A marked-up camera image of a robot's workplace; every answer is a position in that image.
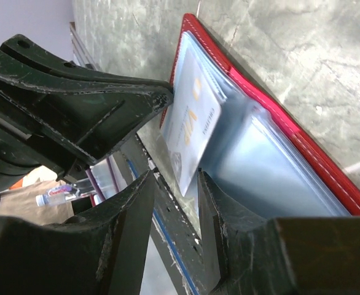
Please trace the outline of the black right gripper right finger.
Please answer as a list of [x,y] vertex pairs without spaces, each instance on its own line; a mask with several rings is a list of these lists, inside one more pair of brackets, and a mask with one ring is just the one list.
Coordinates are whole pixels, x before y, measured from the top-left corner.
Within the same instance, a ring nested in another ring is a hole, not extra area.
[[360,294],[360,217],[266,220],[198,173],[208,294]]

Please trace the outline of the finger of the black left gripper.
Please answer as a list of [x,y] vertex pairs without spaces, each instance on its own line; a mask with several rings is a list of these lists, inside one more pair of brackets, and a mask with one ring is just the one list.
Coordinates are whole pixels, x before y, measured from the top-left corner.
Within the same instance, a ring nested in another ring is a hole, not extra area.
[[0,46],[0,160],[76,181],[172,102],[165,81],[77,66],[17,34]]

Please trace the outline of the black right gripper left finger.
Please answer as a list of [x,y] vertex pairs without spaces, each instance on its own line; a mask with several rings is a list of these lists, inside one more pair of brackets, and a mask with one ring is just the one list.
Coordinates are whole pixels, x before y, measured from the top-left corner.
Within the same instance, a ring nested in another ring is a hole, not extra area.
[[155,177],[61,224],[0,216],[0,294],[139,294]]

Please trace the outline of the red leather card holder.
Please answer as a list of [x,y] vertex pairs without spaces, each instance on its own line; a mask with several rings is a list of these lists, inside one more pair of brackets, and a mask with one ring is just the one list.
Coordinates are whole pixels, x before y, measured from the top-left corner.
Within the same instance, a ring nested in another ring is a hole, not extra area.
[[272,97],[246,78],[193,14],[182,18],[171,73],[192,47],[219,92],[221,115],[197,170],[229,196],[265,217],[360,216],[360,190]]

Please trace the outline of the white VIP credit card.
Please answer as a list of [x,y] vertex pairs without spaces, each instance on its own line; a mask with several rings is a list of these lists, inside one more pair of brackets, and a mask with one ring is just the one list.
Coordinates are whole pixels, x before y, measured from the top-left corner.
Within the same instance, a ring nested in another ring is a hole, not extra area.
[[194,48],[184,51],[176,67],[174,103],[162,134],[179,191],[185,195],[221,115],[216,87],[208,80]]

